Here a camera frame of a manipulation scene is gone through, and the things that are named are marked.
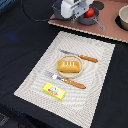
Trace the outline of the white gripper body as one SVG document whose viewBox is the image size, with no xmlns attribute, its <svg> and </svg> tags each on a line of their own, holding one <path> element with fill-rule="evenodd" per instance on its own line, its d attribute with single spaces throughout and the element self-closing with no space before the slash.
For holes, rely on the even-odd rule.
<svg viewBox="0 0 128 128">
<path fill-rule="evenodd" d="M 94 0 L 62 0 L 61 15 L 74 22 L 78 17 L 89 10 Z"/>
</svg>

